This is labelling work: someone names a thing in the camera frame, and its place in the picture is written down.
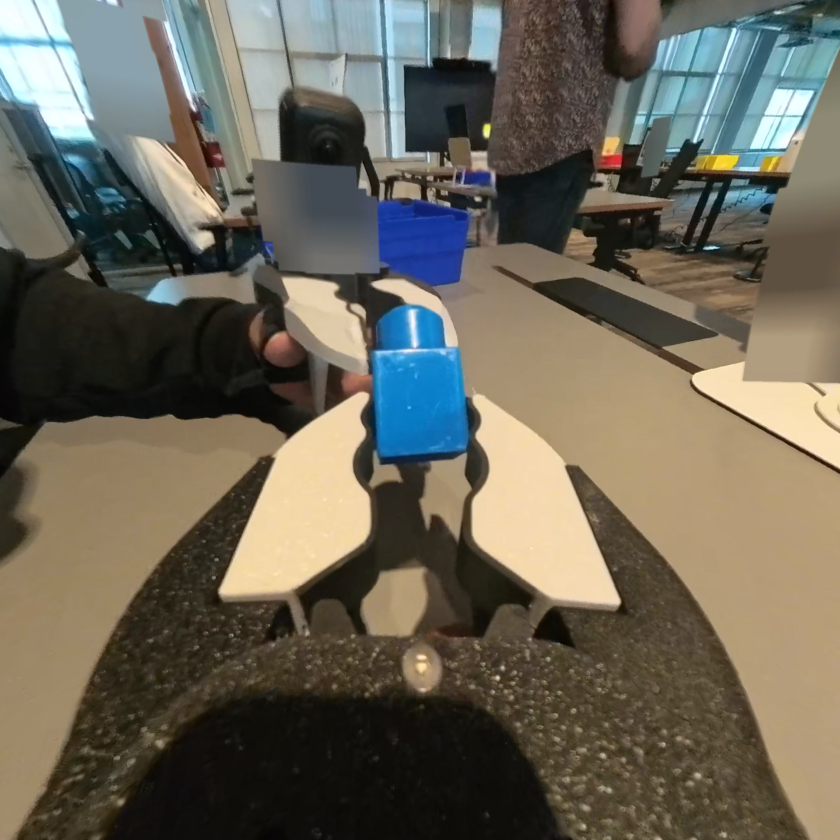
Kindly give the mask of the background office desk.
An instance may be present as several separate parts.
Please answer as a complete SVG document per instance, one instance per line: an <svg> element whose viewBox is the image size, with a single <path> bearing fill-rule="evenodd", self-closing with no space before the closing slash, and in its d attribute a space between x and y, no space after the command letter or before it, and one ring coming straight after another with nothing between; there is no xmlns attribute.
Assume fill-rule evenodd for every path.
<svg viewBox="0 0 840 840"><path fill-rule="evenodd" d="M673 204L667 197L641 196L608 192L592 188L587 191L578 210L579 229L585 237L595 240L590 266L604 272L617 270L627 279L644 285L638 270L619 259L623 248L622 221L633 222L640 217L656 217Z"/></svg>
<svg viewBox="0 0 840 840"><path fill-rule="evenodd" d="M422 201L429 202L429 196L460 196L472 202L488 203L496 199L494 185L462 183L462 172L446 167L400 168L390 177L394 183L414 185Z"/></svg>
<svg viewBox="0 0 840 840"><path fill-rule="evenodd" d="M679 254L696 254L719 249L709 244L709 237L725 205L730 187L735 182L747 186L779 190L790 180L790 173L757 169L708 170L689 168L682 176L683 182L701 183L700 198L690 217L686 232L676 247Z"/></svg>

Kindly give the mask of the person's left forearm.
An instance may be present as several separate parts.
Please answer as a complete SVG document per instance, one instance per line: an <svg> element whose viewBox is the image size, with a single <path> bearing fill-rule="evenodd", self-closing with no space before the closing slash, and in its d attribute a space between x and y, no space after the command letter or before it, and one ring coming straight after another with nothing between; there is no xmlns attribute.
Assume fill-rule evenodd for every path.
<svg viewBox="0 0 840 840"><path fill-rule="evenodd" d="M1 255L1 418L250 417L294 434L312 415L269 388L249 341L257 303L147 301Z"/></svg>

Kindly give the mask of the blue mega block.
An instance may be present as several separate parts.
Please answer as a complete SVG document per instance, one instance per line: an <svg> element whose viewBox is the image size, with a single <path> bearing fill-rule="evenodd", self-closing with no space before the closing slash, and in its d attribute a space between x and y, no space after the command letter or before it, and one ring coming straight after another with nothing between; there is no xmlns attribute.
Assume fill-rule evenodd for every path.
<svg viewBox="0 0 840 840"><path fill-rule="evenodd" d="M453 459L469 421L459 347L435 311L402 305L376 324L371 352L374 441L384 464Z"/></svg>

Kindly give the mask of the black desk mat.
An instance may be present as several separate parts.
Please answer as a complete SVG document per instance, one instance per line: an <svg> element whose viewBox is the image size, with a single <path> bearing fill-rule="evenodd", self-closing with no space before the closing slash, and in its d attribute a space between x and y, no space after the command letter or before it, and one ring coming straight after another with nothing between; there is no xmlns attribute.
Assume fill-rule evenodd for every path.
<svg viewBox="0 0 840 840"><path fill-rule="evenodd" d="M535 283L533 289L577 314L603 322L658 350L718 336L702 324L582 277L546 280Z"/></svg>

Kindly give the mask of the white desk mat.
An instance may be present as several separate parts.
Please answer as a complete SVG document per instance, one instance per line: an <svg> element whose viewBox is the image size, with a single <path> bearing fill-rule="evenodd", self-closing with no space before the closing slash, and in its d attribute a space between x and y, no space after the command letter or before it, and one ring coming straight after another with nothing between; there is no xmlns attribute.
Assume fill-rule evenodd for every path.
<svg viewBox="0 0 840 840"><path fill-rule="evenodd" d="M786 444L839 470L839 432L816 414L818 393L811 383L743 379L744 363L699 371L693 389Z"/></svg>

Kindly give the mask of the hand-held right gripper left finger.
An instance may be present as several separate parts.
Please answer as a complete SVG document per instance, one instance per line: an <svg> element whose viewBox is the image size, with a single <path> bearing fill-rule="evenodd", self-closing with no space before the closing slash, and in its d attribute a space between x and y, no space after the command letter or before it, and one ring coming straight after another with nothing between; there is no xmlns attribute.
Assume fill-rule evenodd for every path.
<svg viewBox="0 0 840 840"><path fill-rule="evenodd" d="M225 603L276 602L309 635L302 597L373 543L370 396L313 419L277 450L219 587Z"/></svg>

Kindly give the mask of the black office chair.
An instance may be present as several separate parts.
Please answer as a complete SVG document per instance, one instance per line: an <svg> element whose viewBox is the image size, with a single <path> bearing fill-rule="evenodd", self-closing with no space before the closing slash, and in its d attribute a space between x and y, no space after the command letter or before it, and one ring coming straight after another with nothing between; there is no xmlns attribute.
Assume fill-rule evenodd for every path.
<svg viewBox="0 0 840 840"><path fill-rule="evenodd" d="M684 179L686 172L696 159L701 143L702 141L691 142L686 140L682 144L677 155L671 162L668 163L667 167L661 171L657 184L650 192L651 197L670 197L677 184Z"/></svg>

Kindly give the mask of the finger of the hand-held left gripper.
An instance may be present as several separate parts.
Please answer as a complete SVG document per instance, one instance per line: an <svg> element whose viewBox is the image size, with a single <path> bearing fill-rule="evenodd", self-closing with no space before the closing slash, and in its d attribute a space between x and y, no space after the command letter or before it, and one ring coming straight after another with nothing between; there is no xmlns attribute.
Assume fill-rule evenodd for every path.
<svg viewBox="0 0 840 840"><path fill-rule="evenodd" d="M374 279L371 283L371 324L394 308L418 306L436 312L444 323L445 346L459 346L457 332L446 306L435 288L415 279Z"/></svg>
<svg viewBox="0 0 840 840"><path fill-rule="evenodd" d="M370 373L364 311L345 299L341 277L282 276L286 329L307 352L335 368Z"/></svg>

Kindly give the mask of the blue plastic bin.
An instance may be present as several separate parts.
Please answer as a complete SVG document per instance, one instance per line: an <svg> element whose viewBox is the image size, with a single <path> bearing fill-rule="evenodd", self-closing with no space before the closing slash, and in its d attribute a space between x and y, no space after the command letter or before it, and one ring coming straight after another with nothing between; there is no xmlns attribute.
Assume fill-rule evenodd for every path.
<svg viewBox="0 0 840 840"><path fill-rule="evenodd" d="M392 272L429 286L460 279L469 232L467 211L421 199L377 204L379 258Z"/></svg>

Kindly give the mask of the black monitor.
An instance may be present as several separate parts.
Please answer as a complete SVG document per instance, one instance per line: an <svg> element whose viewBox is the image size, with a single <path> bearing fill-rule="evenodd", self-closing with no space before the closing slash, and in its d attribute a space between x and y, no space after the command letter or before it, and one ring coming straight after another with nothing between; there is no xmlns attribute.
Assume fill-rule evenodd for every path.
<svg viewBox="0 0 840 840"><path fill-rule="evenodd" d="M445 153L453 138L485 152L490 137L496 73L485 62L403 68L404 150Z"/></svg>

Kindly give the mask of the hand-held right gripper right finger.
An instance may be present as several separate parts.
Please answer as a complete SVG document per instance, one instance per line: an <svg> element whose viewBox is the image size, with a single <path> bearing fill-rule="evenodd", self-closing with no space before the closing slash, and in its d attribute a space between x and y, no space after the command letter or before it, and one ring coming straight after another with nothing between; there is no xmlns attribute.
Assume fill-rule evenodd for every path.
<svg viewBox="0 0 840 840"><path fill-rule="evenodd" d="M507 606L532 631L553 611L617 613L622 598L564 459L484 395L468 415L459 584L477 632Z"/></svg>

